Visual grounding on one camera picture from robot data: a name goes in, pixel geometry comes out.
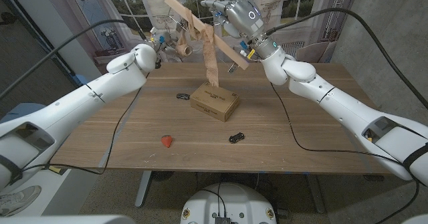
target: red object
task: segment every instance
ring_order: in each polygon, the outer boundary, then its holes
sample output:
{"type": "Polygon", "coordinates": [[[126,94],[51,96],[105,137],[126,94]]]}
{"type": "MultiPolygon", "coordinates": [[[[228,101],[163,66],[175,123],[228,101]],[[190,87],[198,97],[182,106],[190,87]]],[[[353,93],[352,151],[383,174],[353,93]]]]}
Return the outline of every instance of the red object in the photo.
{"type": "Polygon", "coordinates": [[[171,142],[173,141],[173,138],[171,136],[162,136],[160,141],[162,141],[163,145],[169,148],[171,146],[171,142]]]}

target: cardboard box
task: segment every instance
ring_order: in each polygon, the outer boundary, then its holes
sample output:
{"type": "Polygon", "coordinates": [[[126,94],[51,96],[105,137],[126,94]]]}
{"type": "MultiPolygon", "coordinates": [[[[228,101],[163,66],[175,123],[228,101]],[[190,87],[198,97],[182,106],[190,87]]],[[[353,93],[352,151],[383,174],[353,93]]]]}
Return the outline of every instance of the cardboard box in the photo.
{"type": "Polygon", "coordinates": [[[213,87],[209,82],[205,82],[190,95],[190,105],[226,122],[239,105],[239,96],[229,90],[213,87]]]}

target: wooden tabletop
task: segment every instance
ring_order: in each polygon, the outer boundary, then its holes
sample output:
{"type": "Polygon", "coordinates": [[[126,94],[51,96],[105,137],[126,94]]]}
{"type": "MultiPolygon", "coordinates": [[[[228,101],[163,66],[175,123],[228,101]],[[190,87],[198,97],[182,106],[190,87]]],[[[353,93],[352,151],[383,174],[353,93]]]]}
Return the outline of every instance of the wooden tabletop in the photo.
{"type": "MultiPolygon", "coordinates": [[[[108,168],[158,171],[228,171],[269,173],[388,173],[371,156],[310,152],[293,139],[284,109],[261,64],[228,74],[219,64],[220,86],[239,94],[241,104],[227,122],[190,107],[178,93],[192,94],[205,80],[201,63],[164,63],[143,86],[114,143],[108,168]],[[230,144],[231,135],[245,139],[230,144]],[[166,148],[161,137],[170,134],[166,148]]],[[[340,64],[314,64],[317,73],[361,102],[375,107],[340,64]]],[[[319,105],[276,86],[290,114],[298,142],[313,149],[362,150],[362,146],[319,105]]],[[[79,126],[52,163],[94,168],[102,164],[114,127],[136,92],[107,104],[79,126]]]]}

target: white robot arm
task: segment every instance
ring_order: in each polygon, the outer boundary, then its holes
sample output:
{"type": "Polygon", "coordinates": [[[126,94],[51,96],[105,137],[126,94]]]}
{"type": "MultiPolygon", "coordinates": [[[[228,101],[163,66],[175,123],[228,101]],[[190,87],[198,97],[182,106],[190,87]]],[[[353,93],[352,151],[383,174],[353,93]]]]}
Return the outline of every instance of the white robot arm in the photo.
{"type": "Polygon", "coordinates": [[[45,108],[0,124],[0,195],[27,181],[47,163],[68,135],[106,103],[146,83],[141,71],[154,70],[156,52],[139,44],[112,60],[108,73],[45,108]]]}
{"type": "Polygon", "coordinates": [[[329,84],[316,74],[314,66],[297,62],[264,33],[260,10],[252,0],[201,2],[210,7],[233,37],[250,41],[250,47],[263,59],[268,80],[275,85],[288,81],[291,92],[318,103],[339,123],[349,129],[368,152],[397,160],[375,157],[392,173],[404,180],[413,177],[428,185],[428,127],[418,122],[373,110],[329,84]]]}

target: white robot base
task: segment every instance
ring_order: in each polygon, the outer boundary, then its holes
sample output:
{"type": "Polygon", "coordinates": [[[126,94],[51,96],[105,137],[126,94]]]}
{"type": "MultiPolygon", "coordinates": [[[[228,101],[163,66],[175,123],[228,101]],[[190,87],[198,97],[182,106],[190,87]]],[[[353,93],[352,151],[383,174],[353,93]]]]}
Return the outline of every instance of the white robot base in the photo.
{"type": "Polygon", "coordinates": [[[194,194],[183,207],[180,224],[276,224],[274,209],[257,191],[237,183],[210,185],[194,194]],[[218,196],[223,198],[226,208],[218,196]]]}

